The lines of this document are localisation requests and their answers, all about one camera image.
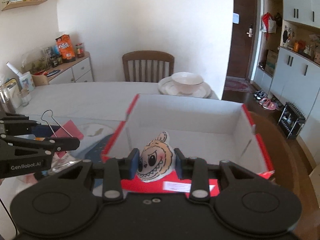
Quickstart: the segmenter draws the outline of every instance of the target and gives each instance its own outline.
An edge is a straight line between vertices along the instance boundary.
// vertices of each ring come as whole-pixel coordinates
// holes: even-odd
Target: black cable
[[[16,237],[17,237],[17,235],[18,235],[18,229],[17,229],[17,227],[16,227],[16,224],[13,222],[13,219],[12,219],[9,211],[8,211],[7,208],[5,207],[5,205],[4,205],[4,203],[2,202],[1,198],[0,198],[0,202],[1,202],[2,206],[4,207],[5,211],[7,212],[9,218],[11,219],[11,222],[12,222],[12,224],[13,224],[13,226],[14,226],[14,229],[16,230]]]

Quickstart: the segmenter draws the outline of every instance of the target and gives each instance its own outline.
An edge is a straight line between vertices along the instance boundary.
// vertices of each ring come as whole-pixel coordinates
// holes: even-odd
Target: rug
[[[254,93],[256,89],[245,79],[236,77],[227,77],[224,90],[239,91],[245,93]]]

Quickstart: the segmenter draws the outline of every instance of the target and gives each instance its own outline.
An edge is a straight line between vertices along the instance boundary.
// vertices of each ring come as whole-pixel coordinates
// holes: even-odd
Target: wall shelf
[[[14,8],[19,8],[19,7],[25,7],[25,6],[31,6],[31,5],[39,5],[47,0],[35,0],[35,1],[21,1],[21,2],[12,2],[6,5],[2,11],[14,9]]]

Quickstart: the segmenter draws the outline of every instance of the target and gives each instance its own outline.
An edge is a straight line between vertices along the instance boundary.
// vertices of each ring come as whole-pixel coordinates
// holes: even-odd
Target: brown wooden door
[[[248,78],[256,30],[257,0],[234,0],[234,13],[239,14],[239,24],[233,24],[227,76]],[[247,34],[253,24],[253,37]]]

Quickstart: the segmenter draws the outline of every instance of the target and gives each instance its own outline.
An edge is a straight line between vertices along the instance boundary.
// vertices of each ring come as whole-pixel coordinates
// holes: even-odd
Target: white plate
[[[202,86],[194,92],[192,95],[184,95],[178,91],[175,87],[172,78],[166,77],[158,82],[158,89],[161,94],[170,96],[183,96],[183,97],[194,97],[194,98],[207,98],[211,95],[210,86],[204,82]]]

